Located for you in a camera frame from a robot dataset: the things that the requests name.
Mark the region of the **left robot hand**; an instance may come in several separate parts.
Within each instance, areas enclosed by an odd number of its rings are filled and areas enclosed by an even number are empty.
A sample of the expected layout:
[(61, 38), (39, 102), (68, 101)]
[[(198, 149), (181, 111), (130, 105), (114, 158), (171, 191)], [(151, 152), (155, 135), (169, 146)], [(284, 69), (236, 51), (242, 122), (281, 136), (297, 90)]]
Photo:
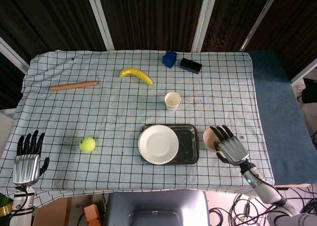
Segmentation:
[(39, 135), (37, 130), (33, 134), (20, 136), (13, 163), (13, 183), (16, 186), (34, 185), (48, 169), (49, 157), (40, 165), (44, 136), (44, 133)]

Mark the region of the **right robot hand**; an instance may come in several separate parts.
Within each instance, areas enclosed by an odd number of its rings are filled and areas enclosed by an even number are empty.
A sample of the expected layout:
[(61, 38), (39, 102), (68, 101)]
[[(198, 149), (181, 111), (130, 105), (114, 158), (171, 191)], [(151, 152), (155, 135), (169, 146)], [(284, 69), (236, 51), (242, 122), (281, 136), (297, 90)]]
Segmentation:
[(250, 155), (246, 148), (226, 125), (211, 126), (210, 129), (217, 137), (213, 145), (217, 151), (217, 157), (223, 163), (239, 166), (249, 158)]

